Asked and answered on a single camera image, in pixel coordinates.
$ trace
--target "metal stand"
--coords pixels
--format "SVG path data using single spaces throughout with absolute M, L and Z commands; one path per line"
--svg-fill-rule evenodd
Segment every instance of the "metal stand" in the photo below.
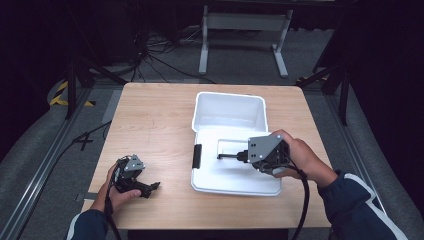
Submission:
M 341 84 L 341 93 L 339 100 L 339 117 L 344 126 L 347 126 L 346 121 L 346 108 L 347 108 L 347 97 L 349 93 L 349 82 L 350 75 L 347 64 L 341 64 L 326 68 L 320 72 L 308 78 L 301 78 L 300 82 L 296 83 L 296 86 L 304 88 L 307 85 L 320 80 L 321 78 L 328 76 L 327 81 L 322 86 L 321 91 L 325 95 L 333 95 L 337 87 Z
M 68 74 L 66 77 L 66 80 L 68 81 L 68 112 L 65 119 L 69 119 L 76 109 L 76 79 L 78 78 L 83 88 L 92 88 L 94 85 L 94 79 L 91 76 L 89 68 L 96 70 L 103 76 L 113 80 L 120 85 L 125 85 L 127 83 L 127 81 L 124 79 L 114 75 L 107 69 L 100 67 L 85 58 L 80 56 L 71 57 L 68 64 Z
M 288 77 L 287 68 L 284 64 L 281 49 L 293 11 L 289 10 L 285 15 L 261 15 L 261 14 L 232 14 L 232 13 L 209 13 L 208 6 L 203 9 L 203 44 L 200 54 L 199 74 L 205 75 L 208 64 L 208 30 L 209 29 L 239 29 L 280 31 L 280 39 L 272 45 L 272 51 L 277 62 L 278 70 L 282 78 Z

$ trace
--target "wooden table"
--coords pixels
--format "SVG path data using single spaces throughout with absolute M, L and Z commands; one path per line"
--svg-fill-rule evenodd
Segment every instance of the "wooden table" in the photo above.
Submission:
M 220 195 L 195 191 L 191 171 L 195 133 L 191 128 L 200 91 L 252 94 L 266 102 L 269 130 L 285 129 L 304 139 L 327 164 L 328 156 L 302 90 L 298 87 L 128 83 L 125 85 L 89 188 L 96 193 L 108 169 L 138 154 L 146 169 L 138 181 L 160 181 L 149 199 L 138 198 L 114 214 L 121 229 L 295 228 L 302 212 L 301 182 L 284 178 L 276 197 Z M 329 227 L 321 197 L 310 182 L 304 227 Z M 92 200 L 85 200 L 83 211 Z

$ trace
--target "black curtain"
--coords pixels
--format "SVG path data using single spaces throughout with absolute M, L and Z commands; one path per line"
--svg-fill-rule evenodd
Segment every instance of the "black curtain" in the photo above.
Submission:
M 63 73 L 61 39 L 42 5 L 0 3 L 0 161 L 19 137 L 48 111 L 47 93 Z
M 349 59 L 351 84 L 397 178 L 424 211 L 424 15 L 414 1 L 361 1 L 321 66 Z

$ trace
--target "metal rail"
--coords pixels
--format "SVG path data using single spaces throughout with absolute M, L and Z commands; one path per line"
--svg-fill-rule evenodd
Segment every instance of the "metal rail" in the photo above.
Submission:
M 352 138 L 352 134 L 350 133 L 349 128 L 343 126 L 342 122 L 340 121 L 339 114 L 338 114 L 338 105 L 335 100 L 335 97 L 332 95 L 325 95 L 324 97 L 328 106 L 330 107 L 331 115 L 334 117 L 334 120 L 337 123 L 339 132 L 342 134 L 343 139 L 346 142 L 350 155 L 353 158 L 354 167 L 356 168 L 356 171 L 359 177 L 361 177 L 361 179 L 364 180 L 364 182 L 375 192 L 376 199 L 378 202 L 377 207 L 379 207 L 384 212 L 384 214 L 387 215 L 386 210 L 384 209 L 383 204 L 381 203 L 380 196 L 374 187 L 374 184 L 371 180 L 370 175 L 368 174 L 368 171 L 364 165 L 362 157 L 359 154 L 355 141 Z
M 53 171 L 56 162 L 58 161 L 57 157 L 60 154 L 61 148 L 63 147 L 63 141 L 69 133 L 75 119 L 78 116 L 78 113 L 84 106 L 84 103 L 87 101 L 89 94 L 90 89 L 83 88 L 80 90 L 80 94 L 77 100 L 77 108 L 74 114 L 70 119 L 64 120 L 52 145 L 47 151 L 46 156 L 38 167 L 37 172 L 35 173 L 27 189 L 25 190 L 25 193 L 21 197 L 21 200 L 10 216 L 9 221 L 6 223 L 4 229 L 2 230 L 0 234 L 0 240 L 18 239 L 22 234 L 22 231 L 37 204 L 43 188 L 47 183 L 48 177 Z

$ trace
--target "white container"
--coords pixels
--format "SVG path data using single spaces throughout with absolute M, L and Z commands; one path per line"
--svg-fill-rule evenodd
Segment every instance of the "white container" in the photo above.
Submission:
M 250 95 L 200 92 L 192 128 L 195 132 L 205 128 L 267 132 L 265 100 Z
M 237 159 L 217 159 L 218 154 L 247 150 L 250 137 L 269 135 L 263 98 L 200 92 L 192 128 L 195 144 L 202 145 L 200 168 L 193 168 L 191 176 L 195 190 L 252 196 L 276 196 L 281 192 L 281 179 L 260 173 Z

